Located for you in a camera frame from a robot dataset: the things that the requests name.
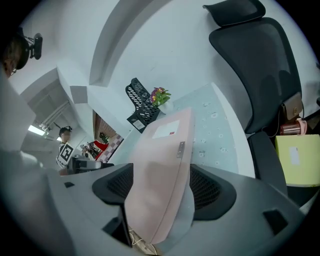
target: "fluorescent light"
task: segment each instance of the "fluorescent light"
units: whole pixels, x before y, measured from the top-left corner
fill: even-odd
[[[41,136],[45,134],[45,131],[40,130],[40,129],[32,126],[32,125],[30,125],[30,127],[29,127],[28,130],[29,130],[30,132],[33,132],[33,133],[35,133],[35,134],[39,134],[39,135],[41,135]]]

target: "black plastic basket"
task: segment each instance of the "black plastic basket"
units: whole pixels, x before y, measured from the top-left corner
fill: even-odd
[[[157,119],[160,110],[152,106],[150,94],[137,78],[131,80],[125,92],[135,107],[134,113],[127,120],[142,133],[148,124]]]

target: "vase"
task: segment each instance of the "vase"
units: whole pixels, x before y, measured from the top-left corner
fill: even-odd
[[[174,104],[171,100],[166,101],[164,104],[158,106],[160,111],[164,114],[170,114],[174,111]]]

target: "light blue floral tablecloth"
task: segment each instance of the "light blue floral tablecloth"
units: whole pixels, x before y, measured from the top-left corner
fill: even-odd
[[[212,85],[205,85],[173,103],[175,112],[191,107],[195,115],[191,163],[238,173],[234,138]],[[158,119],[163,117],[165,115],[160,113]],[[122,142],[123,145],[120,145],[117,150],[119,152],[114,153],[110,163],[115,165],[127,163],[140,135],[138,131],[131,132]]]

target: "yellow-green storage box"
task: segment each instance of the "yellow-green storage box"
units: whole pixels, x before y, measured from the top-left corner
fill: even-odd
[[[319,135],[277,136],[275,150],[288,186],[320,186]]]

